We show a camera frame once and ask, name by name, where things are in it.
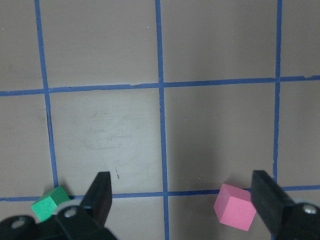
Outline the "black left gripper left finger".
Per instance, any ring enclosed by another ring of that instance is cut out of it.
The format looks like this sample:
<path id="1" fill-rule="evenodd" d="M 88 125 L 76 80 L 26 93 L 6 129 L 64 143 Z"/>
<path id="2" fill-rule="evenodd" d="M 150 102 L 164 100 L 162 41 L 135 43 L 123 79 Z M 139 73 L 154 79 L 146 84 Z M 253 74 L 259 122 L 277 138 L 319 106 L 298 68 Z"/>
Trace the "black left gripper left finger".
<path id="1" fill-rule="evenodd" d="M 83 199 L 58 207 L 54 220 L 59 240 L 110 240 L 112 232 L 105 227 L 112 206 L 111 175 L 98 172 Z"/>

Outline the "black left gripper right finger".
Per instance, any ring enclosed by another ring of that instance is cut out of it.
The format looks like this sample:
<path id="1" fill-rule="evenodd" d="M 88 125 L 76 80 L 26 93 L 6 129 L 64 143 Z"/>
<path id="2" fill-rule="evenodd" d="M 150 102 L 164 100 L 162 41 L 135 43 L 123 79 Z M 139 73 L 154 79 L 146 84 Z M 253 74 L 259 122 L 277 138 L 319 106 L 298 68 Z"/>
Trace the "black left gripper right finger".
<path id="1" fill-rule="evenodd" d="M 320 208 L 294 200 L 264 170 L 251 177 L 251 202 L 275 240 L 318 240 Z"/>

